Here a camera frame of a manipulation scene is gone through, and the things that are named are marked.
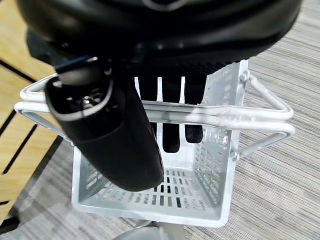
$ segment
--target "striped carpet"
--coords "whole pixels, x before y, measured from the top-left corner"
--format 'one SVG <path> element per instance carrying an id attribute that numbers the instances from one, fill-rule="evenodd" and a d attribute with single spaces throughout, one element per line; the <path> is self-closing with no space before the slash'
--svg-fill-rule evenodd
<path id="1" fill-rule="evenodd" d="M 252 73 L 295 110 L 290 122 L 296 135 L 240 160 L 227 225 L 186 226 L 186 239 L 320 240 L 319 29 L 320 1 L 306 0 L 286 37 L 250 60 Z M 250 88 L 245 105 L 267 107 Z M 263 135 L 243 133 L 241 146 Z M 20 227 L 1 240 L 108 240 L 132 229 L 132 220 L 73 209 L 72 155 L 62 142 L 47 165 L 39 166 L 15 204 Z"/>

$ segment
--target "white plastic basket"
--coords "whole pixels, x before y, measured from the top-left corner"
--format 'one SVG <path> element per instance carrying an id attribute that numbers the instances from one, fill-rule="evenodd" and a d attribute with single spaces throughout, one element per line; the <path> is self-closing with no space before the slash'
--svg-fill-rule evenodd
<path id="1" fill-rule="evenodd" d="M 292 109 L 254 76 L 249 76 L 247 70 L 248 61 L 244 60 L 209 75 L 201 105 L 142 101 L 149 120 L 158 123 L 157 141 L 163 160 L 164 181 L 156 188 L 130 192 L 115 186 L 75 147 L 73 206 L 87 213 L 172 224 L 213 228 L 226 224 L 239 157 L 295 132 L 290 124 L 285 123 L 292 117 Z M 37 112 L 49 112 L 41 93 L 49 78 L 23 89 L 20 96 L 24 102 L 17 103 L 15 109 L 66 138 L 58 127 L 37 115 Z M 241 107 L 248 81 L 275 109 Z M 162 123 L 180 124 L 177 153 L 164 152 Z M 183 124 L 202 125 L 202 142 L 188 143 Z M 270 131 L 273 134 L 238 153 L 239 130 Z"/>

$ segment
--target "black object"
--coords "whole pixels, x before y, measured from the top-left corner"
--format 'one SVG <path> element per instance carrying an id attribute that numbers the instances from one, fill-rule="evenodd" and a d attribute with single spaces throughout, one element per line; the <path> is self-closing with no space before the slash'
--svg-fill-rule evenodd
<path id="1" fill-rule="evenodd" d="M 206 75 L 189 75 L 185 77 L 184 102 L 186 104 L 200 104 L 206 86 Z M 185 139 L 188 143 L 198 144 L 202 141 L 204 134 L 200 125 L 185 125 Z"/>
<path id="2" fill-rule="evenodd" d="M 122 60 L 132 74 L 211 74 L 282 38 L 302 0 L 189 0 L 172 11 L 141 0 L 17 0 L 31 31 L 61 54 Z"/>
<path id="3" fill-rule="evenodd" d="M 185 102 L 196 104 L 205 83 L 203 77 L 190 82 L 190 76 L 206 76 L 263 52 L 289 31 L 302 2 L 16 1 L 29 27 L 27 44 L 31 55 L 53 66 L 59 65 L 60 80 L 50 81 L 46 88 L 51 112 L 102 174 L 134 191 L 159 184 L 163 170 L 155 137 L 132 78 L 152 76 L 150 81 L 156 81 L 155 77 L 163 77 L 163 100 L 177 102 L 175 89 L 177 86 L 180 89 L 180 84 L 177 85 L 176 79 L 185 76 Z M 82 69 L 85 74 L 65 69 L 68 68 L 65 63 L 82 56 L 96 56 L 102 65 L 86 62 L 86 69 Z M 109 74 L 108 79 L 105 80 L 99 68 Z M 97 109 L 102 105 L 100 101 L 106 99 L 111 84 L 112 98 Z M 147 94 L 148 99 L 153 98 L 151 94 Z M 176 152 L 180 146 L 179 126 L 166 128 L 163 147 Z M 187 141 L 201 141 L 201 127 L 186 126 L 185 133 Z"/>
<path id="4" fill-rule="evenodd" d="M 17 229 L 19 224 L 20 220 L 16 216 L 5 219 L 0 225 L 0 235 Z"/>
<path id="5" fill-rule="evenodd" d="M 60 66 L 58 77 L 46 84 L 47 105 L 106 178 L 128 191 L 156 187 L 163 181 L 161 155 L 131 77 L 119 65 L 103 71 L 95 62 L 84 58 Z"/>
<path id="6" fill-rule="evenodd" d="M 172 73 L 162 77 L 162 99 L 164 102 L 179 103 L 180 92 L 181 76 Z M 179 151 L 179 124 L 164 123 L 162 125 L 162 147 L 167 153 L 177 153 Z"/>

